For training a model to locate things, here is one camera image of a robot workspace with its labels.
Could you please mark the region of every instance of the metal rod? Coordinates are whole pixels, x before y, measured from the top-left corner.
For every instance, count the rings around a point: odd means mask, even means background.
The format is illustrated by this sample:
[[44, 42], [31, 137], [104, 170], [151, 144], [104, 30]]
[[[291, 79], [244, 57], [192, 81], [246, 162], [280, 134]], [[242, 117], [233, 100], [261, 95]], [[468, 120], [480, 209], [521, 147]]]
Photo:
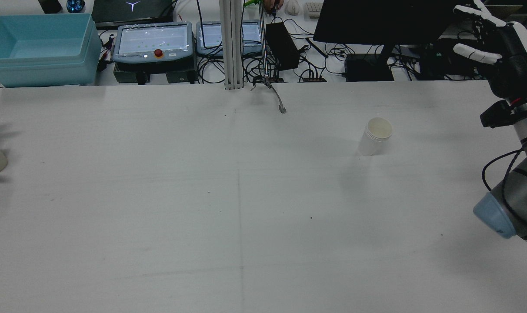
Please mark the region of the metal rod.
[[262, 33], [263, 83], [269, 87], [269, 66], [267, 65], [267, 44], [265, 42], [264, 2], [260, 1], [260, 27]]

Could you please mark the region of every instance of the robotic hand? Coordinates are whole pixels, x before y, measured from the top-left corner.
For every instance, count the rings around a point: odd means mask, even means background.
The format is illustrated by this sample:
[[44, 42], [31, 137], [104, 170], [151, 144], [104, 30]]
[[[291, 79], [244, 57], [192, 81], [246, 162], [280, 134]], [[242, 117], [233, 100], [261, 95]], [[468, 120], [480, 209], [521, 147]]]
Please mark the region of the robotic hand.
[[453, 51], [483, 63], [490, 88], [502, 98], [480, 116], [484, 127], [513, 125], [522, 147], [496, 158], [514, 154], [503, 180], [474, 207], [474, 214], [504, 238], [518, 234], [527, 242], [527, 157], [512, 169], [518, 155], [527, 155], [527, 30], [516, 22], [506, 23], [488, 12], [480, 0], [477, 10], [456, 6], [454, 12], [474, 20], [475, 33], [487, 51], [457, 44]]

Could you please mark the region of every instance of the desk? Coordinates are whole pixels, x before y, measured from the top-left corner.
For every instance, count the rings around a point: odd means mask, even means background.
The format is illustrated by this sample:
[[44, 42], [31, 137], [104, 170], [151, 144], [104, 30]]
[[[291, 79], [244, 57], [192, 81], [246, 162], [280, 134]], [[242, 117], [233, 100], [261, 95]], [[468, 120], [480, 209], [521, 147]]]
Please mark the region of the desk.
[[[304, 9], [306, 2], [311, 2], [312, 0], [299, 0], [302, 9]], [[66, 2], [64, 0], [59, 0], [61, 4], [65, 4]], [[86, 6], [84, 8], [85, 13], [91, 13], [91, 10], [93, 8], [94, 0], [88, 0], [86, 2]], [[202, 10], [202, 18], [204, 21], [210, 21], [210, 20], [219, 20], [220, 14], [219, 14], [219, 2], [216, 0], [200, 0], [200, 8]], [[21, 2], [17, 6], [14, 4], [9, 4], [5, 1], [0, 1], [0, 16], [1, 15], [11, 15], [11, 14], [43, 14], [43, 11], [41, 10], [41, 7], [39, 6], [39, 3], [35, 0]], [[177, 6], [175, 8], [175, 11], [173, 13], [173, 19], [180, 21], [180, 18], [178, 17], [178, 14], [182, 16], [182, 19], [184, 21], [190, 21], [192, 23], [192, 26], [194, 27], [194, 30], [196, 28], [196, 23], [200, 20], [198, 15], [198, 8], [196, 5], [195, 0], [179, 0], [177, 3]], [[287, 18], [294, 19], [300, 26], [305, 28], [306, 30], [313, 32], [317, 20], [311, 20], [307, 17], [307, 14], [305, 12], [301, 12], [298, 16], [290, 16], [285, 13], [285, 10], [279, 10], [277, 16], [279, 18], [282, 18], [286, 20]], [[259, 14], [258, 14], [258, 7], [257, 6], [248, 6], [244, 10], [244, 19], [245, 20], [258, 20]], [[267, 16], [266, 14], [267, 22], [271, 22], [271, 16]], [[300, 33], [301, 30], [293, 24], [293, 22], [287, 21], [286, 23], [287, 29], [291, 33]], [[103, 41], [106, 42], [109, 38], [109, 34], [116, 34], [115, 31], [108, 31], [103, 34], [102, 38]], [[298, 48], [303, 47], [303, 45], [307, 44], [305, 40], [295, 40], [295, 44]], [[322, 49], [323, 51], [326, 51], [326, 45], [321, 42], [316, 42], [316, 45]], [[327, 48], [331, 49], [334, 46], [334, 44], [328, 44]], [[366, 53], [369, 50], [369, 45], [351, 45], [355, 51], [358, 53]], [[313, 62], [315, 65], [319, 67], [323, 67], [325, 65], [325, 59], [323, 56], [321, 56], [317, 51], [314, 49], [311, 49], [307, 51], [307, 58]], [[296, 70], [296, 73], [300, 74], [304, 69], [307, 68], [308, 65], [303, 65], [300, 67], [300, 69]], [[335, 59], [334, 57], [330, 57], [327, 59], [327, 68], [333, 72], [341, 73], [344, 72], [344, 63]], [[117, 80], [115, 79], [113, 75], [113, 69], [114, 65], [111, 64], [101, 73], [97, 73], [94, 83], [91, 83], [89, 85], [101, 85], [101, 86], [110, 86], [110, 85], [119, 85]], [[407, 80], [407, 74], [404, 72], [403, 69], [397, 69], [395, 68], [393, 70], [393, 73], [395, 75], [395, 78], [397, 80]], [[344, 77], [341, 77], [340, 75], [333, 75], [329, 74], [327, 71], [324, 71], [324, 77], [329, 82], [343, 82], [345, 81]], [[224, 75], [218, 71], [217, 69], [213, 69], [212, 66], [208, 67], [208, 70], [205, 72], [206, 79], [210, 81], [220, 81], [223, 79]], [[281, 77], [285, 79], [285, 81], [289, 83], [296, 83], [299, 81], [299, 78], [297, 75], [293, 72], [293, 70], [283, 71], [281, 73]], [[152, 75], [151, 77], [150, 85], [168, 85], [167, 78], [164, 74], [156, 74]]]
[[0, 313], [527, 313], [486, 82], [276, 88], [0, 89]]

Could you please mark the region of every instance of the white robotic hand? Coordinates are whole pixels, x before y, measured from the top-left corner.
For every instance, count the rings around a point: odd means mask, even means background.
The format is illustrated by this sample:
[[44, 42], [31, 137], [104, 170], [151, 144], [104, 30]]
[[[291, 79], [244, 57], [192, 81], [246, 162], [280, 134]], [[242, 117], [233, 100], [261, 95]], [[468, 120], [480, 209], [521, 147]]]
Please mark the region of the white robotic hand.
[[480, 0], [478, 9], [455, 6], [453, 12], [473, 18], [481, 50], [457, 44], [453, 51], [482, 62], [494, 95], [513, 101], [527, 96], [527, 30], [517, 22], [506, 23], [490, 14]]

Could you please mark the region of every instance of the computer monitor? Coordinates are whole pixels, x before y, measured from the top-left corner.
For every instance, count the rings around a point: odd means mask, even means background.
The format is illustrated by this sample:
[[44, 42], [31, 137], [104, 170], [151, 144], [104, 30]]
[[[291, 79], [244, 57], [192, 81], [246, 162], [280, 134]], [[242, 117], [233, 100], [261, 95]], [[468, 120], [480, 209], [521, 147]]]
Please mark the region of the computer monitor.
[[393, 80], [387, 59], [396, 44], [435, 42], [457, 19], [457, 4], [472, 0], [324, 0], [314, 40], [345, 44], [383, 44], [379, 56], [353, 57], [359, 80]]

